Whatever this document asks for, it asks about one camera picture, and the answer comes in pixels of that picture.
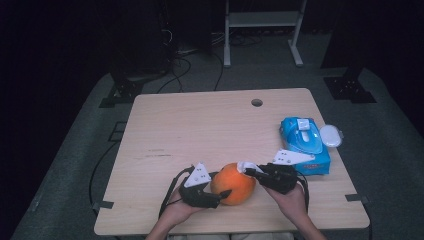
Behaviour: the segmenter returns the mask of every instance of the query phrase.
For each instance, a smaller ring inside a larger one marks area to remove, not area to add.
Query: wipes package
[[[287,143],[287,150],[315,156],[314,160],[296,164],[297,171],[303,175],[329,174],[330,155],[312,118],[285,118],[280,133]]]

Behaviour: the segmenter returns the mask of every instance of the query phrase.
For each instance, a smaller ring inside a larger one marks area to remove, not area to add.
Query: hand
[[[326,239],[306,212],[305,194],[299,184],[296,184],[294,189],[287,194],[281,194],[267,187],[264,188],[277,202],[280,211],[297,227],[305,239]]]
[[[277,202],[280,211],[293,223],[297,218],[307,215],[305,194],[303,188],[299,184],[296,184],[294,189],[285,195],[270,188],[264,188]]]
[[[206,208],[192,207],[182,201],[179,187],[172,192],[168,206],[150,231],[146,240],[163,240],[176,225],[186,221],[193,213]]]
[[[167,218],[174,225],[185,222],[193,213],[206,208],[192,207],[181,199],[179,187],[172,192],[168,205],[163,212],[162,217]]]

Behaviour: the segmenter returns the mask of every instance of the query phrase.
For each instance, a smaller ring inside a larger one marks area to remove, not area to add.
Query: gray carpet
[[[288,36],[263,37],[251,47],[232,48],[232,67],[223,71],[218,91],[308,88],[326,123],[344,133],[338,148],[359,194],[366,196],[373,239],[421,239],[424,236],[424,142],[376,75],[364,70],[359,81],[377,103],[352,104],[334,100],[323,78],[345,69],[320,69],[330,35],[301,34],[298,47],[304,66],[297,68],[287,46]],[[223,48],[214,52],[221,57]],[[180,78],[184,92],[212,91],[221,66],[215,55],[185,57],[190,71]],[[175,73],[188,67],[175,62]],[[173,75],[149,82],[142,94],[156,93]],[[116,122],[128,119],[131,104],[99,108],[113,81],[99,79],[62,144],[33,204],[13,239],[109,239],[94,231],[89,182],[98,160],[112,146],[108,141]],[[178,92],[177,81],[161,93]],[[93,176],[93,200],[101,201],[118,151],[112,146]],[[368,229],[324,231],[329,239],[368,239]],[[142,239],[125,236],[121,239]]]

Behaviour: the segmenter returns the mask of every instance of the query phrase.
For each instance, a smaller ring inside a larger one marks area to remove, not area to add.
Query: white lid
[[[342,144],[341,132],[333,125],[324,125],[319,133],[322,143],[327,147],[338,147]]]

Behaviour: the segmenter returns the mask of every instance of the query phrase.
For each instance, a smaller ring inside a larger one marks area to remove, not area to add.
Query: orange
[[[238,205],[246,201],[253,193],[256,179],[240,173],[237,163],[225,165],[211,181],[211,192],[219,194],[226,190],[232,190],[230,195],[221,200],[226,205]]]

